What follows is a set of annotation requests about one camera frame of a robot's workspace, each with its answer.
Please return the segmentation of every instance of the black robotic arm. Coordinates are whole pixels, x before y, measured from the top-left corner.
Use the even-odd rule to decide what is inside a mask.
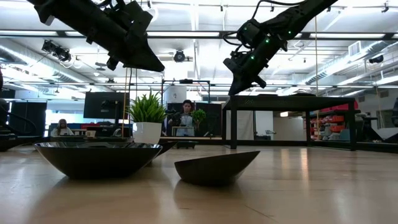
[[[128,68],[162,72],[164,66],[150,49],[147,32],[151,14],[136,1],[125,4],[105,0],[98,5],[91,0],[28,0],[39,14],[40,21],[50,25],[59,19],[109,51],[108,68],[114,70],[119,62]]]
[[[261,2],[296,6],[260,23],[254,16]],[[231,58],[224,60],[224,64],[233,73],[233,82],[228,95],[232,96],[252,87],[253,82],[265,88],[267,83],[259,77],[261,70],[268,67],[268,62],[280,49],[287,51],[288,40],[293,39],[308,22],[335,2],[337,0],[306,0],[297,4],[259,1],[252,19],[245,22],[236,33],[241,45],[231,52]],[[242,46],[249,48],[250,51],[239,52]]]

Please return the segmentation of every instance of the green plant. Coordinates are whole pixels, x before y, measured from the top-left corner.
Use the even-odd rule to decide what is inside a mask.
[[[194,122],[196,122],[197,124],[200,124],[203,120],[206,119],[206,113],[202,109],[192,111],[191,115]]]
[[[145,94],[132,101],[132,105],[128,108],[127,113],[134,122],[151,122],[162,123],[167,117],[166,109],[159,103],[159,93],[149,96]]]

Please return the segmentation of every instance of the white flower pot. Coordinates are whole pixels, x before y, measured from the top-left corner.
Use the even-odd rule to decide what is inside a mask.
[[[137,122],[132,124],[134,142],[158,144],[162,134],[162,123]]]

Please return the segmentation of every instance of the woman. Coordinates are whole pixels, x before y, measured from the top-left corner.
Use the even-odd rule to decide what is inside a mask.
[[[52,130],[51,137],[64,135],[73,135],[73,132],[67,127],[67,121],[65,119],[61,119],[58,121],[57,128]]]
[[[174,116],[173,119],[178,119],[178,121],[173,121],[173,119],[169,120],[169,124],[179,123],[181,127],[195,127],[193,123],[193,119],[191,116],[191,112],[193,109],[193,103],[190,100],[185,100],[182,103],[182,112],[177,116]],[[195,132],[193,128],[177,128],[176,136],[184,137],[184,136],[195,136]]]

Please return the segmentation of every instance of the potted plant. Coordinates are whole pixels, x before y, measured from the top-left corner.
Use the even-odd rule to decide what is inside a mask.
[[[191,116],[198,129],[200,123],[206,119],[206,112],[202,109],[194,110],[191,112]]]
[[[159,103],[159,93],[144,95],[132,101],[128,113],[133,121],[134,142],[158,144],[162,123],[167,117],[165,108]]]

